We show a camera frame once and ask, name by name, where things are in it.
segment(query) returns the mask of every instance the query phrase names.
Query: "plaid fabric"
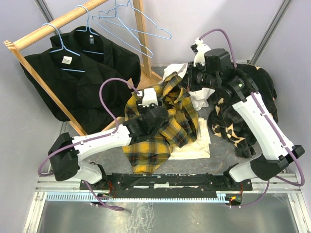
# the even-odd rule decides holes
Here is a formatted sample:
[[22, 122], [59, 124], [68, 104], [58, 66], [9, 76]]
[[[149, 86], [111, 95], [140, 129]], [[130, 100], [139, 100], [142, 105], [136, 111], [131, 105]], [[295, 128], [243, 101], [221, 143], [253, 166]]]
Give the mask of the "plaid fabric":
[[[164, 82], [153, 86], [157, 97], [163, 99], [163, 107], [169, 112], [170, 123], [160, 128], [158, 134], [147, 141], [123, 147], [133, 171], [154, 172], [168, 160], [173, 147], [182, 147], [188, 142], [194, 142], [198, 130], [198, 114], [193, 108], [190, 94], [184, 88], [178, 87], [182, 80], [176, 72]], [[125, 119], [129, 120], [139, 115], [134, 94], [125, 106]]]

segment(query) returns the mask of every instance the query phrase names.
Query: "white cloth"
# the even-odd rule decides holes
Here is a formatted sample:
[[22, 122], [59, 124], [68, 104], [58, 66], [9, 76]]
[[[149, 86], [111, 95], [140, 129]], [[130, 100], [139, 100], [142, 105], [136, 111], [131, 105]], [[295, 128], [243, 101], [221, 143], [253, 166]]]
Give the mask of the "white cloth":
[[[170, 64], [164, 69], [163, 80], [167, 78], [173, 72], [177, 72], [178, 76], [183, 78], [187, 71], [187, 63], [183, 64]], [[209, 88], [202, 88], [200, 91], [190, 91], [190, 98], [193, 107], [196, 111], [199, 111], [202, 107], [208, 107], [207, 98], [214, 93], [215, 90]]]
[[177, 159], [202, 159], [209, 158], [210, 137], [207, 128], [207, 120], [198, 119], [199, 130], [195, 142], [188, 143], [182, 148], [174, 147], [169, 160]]

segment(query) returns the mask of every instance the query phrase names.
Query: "blue wire hanger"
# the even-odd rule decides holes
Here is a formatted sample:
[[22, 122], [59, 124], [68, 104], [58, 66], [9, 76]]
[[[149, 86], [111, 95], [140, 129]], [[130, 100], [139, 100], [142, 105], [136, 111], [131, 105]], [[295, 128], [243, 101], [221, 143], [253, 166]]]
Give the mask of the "blue wire hanger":
[[[57, 31], [57, 33], [58, 33], [58, 35], [59, 35], [60, 43], [61, 43], [61, 45], [62, 45], [62, 48], [61, 48], [61, 49], [50, 51], [50, 53], [52, 53], [52, 52], [58, 52], [58, 51], [61, 51], [61, 50], [66, 50], [66, 51], [71, 52], [71, 53], [73, 53], [74, 55], [77, 55], [77, 56], [80, 57], [80, 54], [78, 54], [78, 53], [76, 53], [76, 52], [74, 52], [74, 51], [71, 51], [71, 50], [69, 50], [69, 49], [66, 48], [66, 46], [64, 45], [63, 39], [62, 39], [62, 37], [61, 37], [61, 35], [60, 35], [60, 31], [59, 31], [59, 29], [58, 29], [57, 27], [55, 27], [54, 25], [49, 24], [49, 23], [44, 23], [42, 26], [45, 26], [45, 25], [49, 25], [49, 26], [53, 27], [53, 28]], [[76, 72], [85, 72], [84, 70], [77, 70], [77, 69], [65, 69], [65, 68], [62, 68], [62, 70], [76, 71]]]
[[[127, 44], [128, 46], [130, 46], [131, 48], [135, 49], [136, 51], [138, 51], [138, 52], [140, 52], [140, 53], [146, 55], [147, 57], [153, 58], [154, 55], [153, 55], [152, 51], [151, 51], [150, 49], [148, 49], [146, 46], [144, 46], [143, 44], [141, 44], [140, 40], [139, 40], [131, 31], [135, 31], [135, 32], [138, 32], [138, 33], [143, 33], [143, 34], [147, 34], [147, 35], [151, 35], [151, 36], [156, 36], [156, 37], [163, 38], [163, 39], [171, 39], [171, 37], [172, 37], [171, 33], [169, 33], [167, 30], [165, 30], [165, 29], [163, 29], [163, 28], [159, 28], [159, 27], [157, 26], [157, 24], [156, 24], [155, 22], [153, 22], [149, 17], [147, 17], [142, 11], [140, 11], [140, 10], [134, 8], [134, 7], [132, 6], [131, 0], [128, 0], [128, 2], [127, 2], [126, 5], [125, 5], [125, 4], [119, 4], [119, 5], [117, 5], [117, 0], [115, 0], [115, 4], [116, 4], [116, 6], [115, 6], [114, 8], [112, 8], [112, 9], [108, 10], [107, 12], [106, 12], [106, 11], [99, 11], [99, 12], [98, 12], [98, 16], [92, 16], [92, 19], [93, 19], [93, 21], [94, 21], [97, 25], [99, 25], [101, 28], [103, 28], [105, 31], [107, 31], [108, 33], [110, 33], [111, 35], [113, 35], [114, 37], [116, 37], [117, 39], [119, 39], [120, 41], [122, 41], [123, 43]], [[127, 6], [129, 6], [129, 5], [131, 6], [132, 9], [134, 9], [135, 11], [140, 12], [140, 13], [143, 14], [148, 20], [150, 20], [150, 21], [156, 26], [156, 28], [157, 28], [159, 31], [161, 31], [161, 30], [166, 31], [170, 36], [169, 36], [169, 37], [163, 37], [163, 36], [159, 36], [159, 35], [155, 35], [155, 34], [150, 34], [150, 33], [146, 33], [146, 32], [141, 32], [141, 31], [138, 31], [138, 30], [135, 30], [135, 29], [128, 28], [128, 27], [122, 22], [122, 20], [119, 18], [119, 15], [118, 15], [118, 12], [117, 12], [117, 8], [118, 8], [119, 6], [125, 6], [125, 7], [127, 7]], [[112, 10], [115, 10], [115, 15], [114, 15], [114, 16], [101, 16], [101, 15], [100, 15], [100, 12], [104, 12], [105, 14], [108, 14], [108, 13], [109, 13], [110, 11], [112, 11]], [[120, 39], [119, 37], [117, 37], [116, 35], [114, 35], [113, 33], [111, 33], [110, 31], [108, 31], [106, 28], [104, 28], [102, 25], [100, 25], [98, 22], [96, 22], [96, 21], [94, 20], [95, 17], [98, 18], [98, 19], [102, 18], [102, 19], [105, 20], [106, 22], [109, 22], [109, 23], [112, 23], [112, 24], [114, 24], [114, 25], [117, 25], [117, 26], [126, 28], [126, 29], [130, 32], [130, 34], [132, 34], [132, 36], [139, 42], [139, 45], [142, 46], [142, 47], [144, 47], [144, 48], [146, 48], [146, 50], [149, 51], [149, 53], [151, 54], [151, 56], [148, 55], [148, 54], [145, 54], [145, 53], [142, 52], [141, 50], [139, 50], [139, 49], [133, 47], [132, 45], [128, 44], [127, 42], [123, 41], [122, 39]], [[105, 18], [109, 18], [109, 17], [116, 17], [122, 25], [117, 24], [117, 23], [114, 23], [114, 22], [111, 22], [111, 21], [105, 19]]]
[[[89, 26], [90, 12], [88, 11], [88, 9], [87, 9], [85, 6], [83, 6], [83, 5], [77, 5], [76, 8], [77, 8], [77, 7], [83, 7], [83, 8], [86, 10], [88, 16], [87, 16], [87, 20], [86, 20], [86, 29], [85, 29], [85, 30], [76, 30], [76, 31], [77, 31], [77, 32], [89, 32], [90, 34], [93, 34], [93, 35], [98, 36], [97, 33], [92, 32], [91, 27]], [[95, 53], [95, 54], [101, 54], [101, 55], [103, 55], [102, 52], [93, 52], [93, 51], [87, 51], [87, 50], [83, 50], [83, 52], [90, 52], [90, 53]]]

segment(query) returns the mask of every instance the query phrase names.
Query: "white wall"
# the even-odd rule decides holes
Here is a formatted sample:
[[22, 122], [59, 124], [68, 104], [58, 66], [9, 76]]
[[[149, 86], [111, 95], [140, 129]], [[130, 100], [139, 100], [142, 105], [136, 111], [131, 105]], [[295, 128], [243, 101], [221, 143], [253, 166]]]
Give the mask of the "white wall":
[[299, 159], [306, 177], [302, 193], [311, 214], [311, 1], [292, 1], [257, 65], [272, 76], [279, 126], [306, 153]]
[[[85, 0], [46, 0], [46, 2], [53, 16], [57, 18], [83, 4]], [[127, 0], [117, 0], [117, 3], [125, 4]], [[193, 60], [194, 54], [190, 45], [194, 43], [196, 37], [214, 28], [222, 28], [228, 33], [237, 60], [246, 61], [252, 57], [281, 3], [282, 0], [145, 0], [143, 1], [145, 14], [155, 21], [159, 28], [165, 28], [172, 33], [171, 40], [148, 37], [150, 49], [154, 53], [152, 64], [165, 65]], [[99, 10], [107, 11], [113, 6], [114, 0], [109, 0], [91, 13], [97, 15]], [[136, 29], [132, 9], [119, 7], [118, 14], [128, 27]], [[139, 48], [139, 43], [126, 29], [105, 23], [102, 19], [99, 23]], [[86, 16], [82, 16], [65, 26], [62, 32], [71, 31], [85, 24]], [[90, 24], [105, 37], [129, 48], [92, 20]], [[148, 32], [166, 35], [163, 31], [157, 31], [149, 21], [146, 21], [146, 26]], [[225, 38], [218, 32], [207, 36], [205, 42], [211, 48], [228, 50]]]
[[[33, 0], [3, 1], [0, 41], [15, 41], [45, 20]], [[43, 52], [41, 40], [23, 54]], [[60, 131], [17, 59], [0, 45], [0, 232], [21, 233], [34, 196], [37, 168]]]

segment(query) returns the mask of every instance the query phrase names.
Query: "black jacket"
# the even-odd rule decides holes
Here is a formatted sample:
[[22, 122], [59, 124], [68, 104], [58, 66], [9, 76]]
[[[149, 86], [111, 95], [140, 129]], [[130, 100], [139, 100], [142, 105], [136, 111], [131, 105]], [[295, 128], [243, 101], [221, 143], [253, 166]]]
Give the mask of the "black jacket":
[[[81, 56], [74, 55], [66, 50], [50, 53], [56, 49], [59, 48], [49, 49], [41, 54], [34, 54], [25, 58], [81, 124], [86, 133], [100, 132], [113, 120], [100, 102], [100, 86], [105, 80], [113, 77], [123, 78], [122, 75], [82, 53]], [[70, 64], [63, 63], [64, 56], [72, 58]], [[84, 70], [85, 72], [65, 71], [61, 68]], [[67, 116], [50, 96], [24, 67], [23, 69], [54, 116], [60, 121], [68, 121]], [[103, 89], [103, 100], [117, 117], [124, 116], [125, 104], [130, 97], [131, 90], [120, 81], [109, 82]]]
[[[99, 63], [115, 69], [126, 80], [132, 78], [134, 86], [137, 87], [140, 81], [139, 57], [135, 53], [106, 39], [93, 29], [91, 29], [91, 31], [98, 36], [89, 33], [89, 31], [77, 31], [85, 29], [85, 26], [81, 26], [70, 33], [61, 34], [64, 45], [73, 48], [80, 53], [84, 53], [86, 56]], [[53, 47], [61, 46], [58, 35], [52, 36], [50, 40]], [[95, 54], [85, 52], [84, 50], [101, 52], [104, 54]]]

